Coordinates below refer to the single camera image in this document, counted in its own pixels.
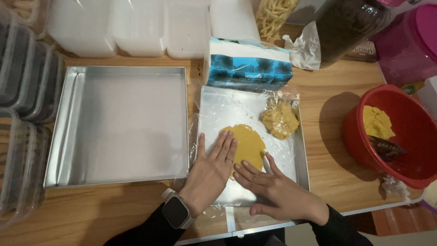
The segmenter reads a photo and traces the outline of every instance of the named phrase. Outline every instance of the smartwatch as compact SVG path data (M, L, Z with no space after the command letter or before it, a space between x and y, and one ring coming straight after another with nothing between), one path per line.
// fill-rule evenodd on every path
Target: smartwatch
M187 229L193 224L195 219L190 216L190 210L176 191L168 188L162 197L167 200L163 207L163 215L171 227Z

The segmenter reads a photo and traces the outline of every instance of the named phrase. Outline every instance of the wooden table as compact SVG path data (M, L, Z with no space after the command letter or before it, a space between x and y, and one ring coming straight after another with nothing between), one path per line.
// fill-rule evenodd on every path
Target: wooden table
M280 35L297 37L302 27L285 25ZM273 41L283 47L283 41ZM200 80L202 60L133 58L120 52L113 59L65 58L67 66L180 66L187 68L189 87ZM340 60L320 71L293 68L291 83L301 92L304 130L311 191L339 212L366 209L402 201L386 195L379 175L358 165L347 153L341 139L341 124L346 113L367 90L383 84L375 63ZM188 111L197 111L193 92L188 90ZM27 220L0 231L4 246L102 245L110 237L142 223L164 200L161 194L172 181L111 184L50 189L44 205ZM411 198L423 190L411 190ZM268 216L250 217L248 208L235 207L235 230L281 223ZM183 235L192 239L228 233L225 210L209 208Z

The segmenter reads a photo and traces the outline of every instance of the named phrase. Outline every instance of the red bowl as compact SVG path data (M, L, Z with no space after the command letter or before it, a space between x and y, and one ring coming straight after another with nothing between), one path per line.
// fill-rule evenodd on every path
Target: red bowl
M393 162L383 161L372 147L363 124L364 105L384 111L395 137L389 139L406 149ZM408 94L393 85L381 85L364 93L343 122L346 149L361 165L387 173L414 189L423 189L437 179L437 124Z

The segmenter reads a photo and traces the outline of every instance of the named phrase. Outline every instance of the blue tissue packaging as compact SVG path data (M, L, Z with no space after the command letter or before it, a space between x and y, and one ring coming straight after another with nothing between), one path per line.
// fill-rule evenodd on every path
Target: blue tissue packaging
M211 37L205 52L207 86L275 91L292 77L288 50L269 43Z

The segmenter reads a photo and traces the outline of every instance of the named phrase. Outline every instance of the watch face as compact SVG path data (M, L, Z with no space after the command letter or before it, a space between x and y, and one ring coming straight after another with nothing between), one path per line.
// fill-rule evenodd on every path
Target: watch face
M179 228L188 218L188 210L177 197L172 197L163 207L163 214L173 228Z

